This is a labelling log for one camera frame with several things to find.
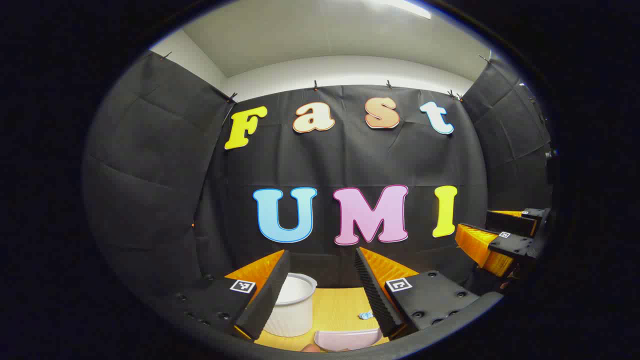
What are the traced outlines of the pink dustpan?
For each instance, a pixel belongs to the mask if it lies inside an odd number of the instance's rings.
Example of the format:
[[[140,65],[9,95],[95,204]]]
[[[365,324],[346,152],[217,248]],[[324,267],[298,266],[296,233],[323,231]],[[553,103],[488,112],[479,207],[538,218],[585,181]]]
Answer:
[[[360,331],[317,331],[313,341],[328,353],[354,351],[377,344],[383,338],[379,328]]]

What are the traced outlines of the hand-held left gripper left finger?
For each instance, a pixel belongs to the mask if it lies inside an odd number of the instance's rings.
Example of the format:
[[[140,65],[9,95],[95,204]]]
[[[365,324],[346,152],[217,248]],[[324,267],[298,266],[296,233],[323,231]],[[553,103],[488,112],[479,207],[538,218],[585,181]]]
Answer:
[[[290,271],[291,253],[279,250],[228,275],[206,276],[160,297],[160,314],[184,330],[213,330],[256,341]]]

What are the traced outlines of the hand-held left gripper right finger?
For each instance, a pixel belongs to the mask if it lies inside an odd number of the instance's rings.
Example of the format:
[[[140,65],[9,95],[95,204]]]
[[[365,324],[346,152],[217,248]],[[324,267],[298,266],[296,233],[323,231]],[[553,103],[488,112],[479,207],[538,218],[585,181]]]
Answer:
[[[435,269],[419,273],[363,247],[355,250],[354,266],[388,339],[426,330],[479,299]]]

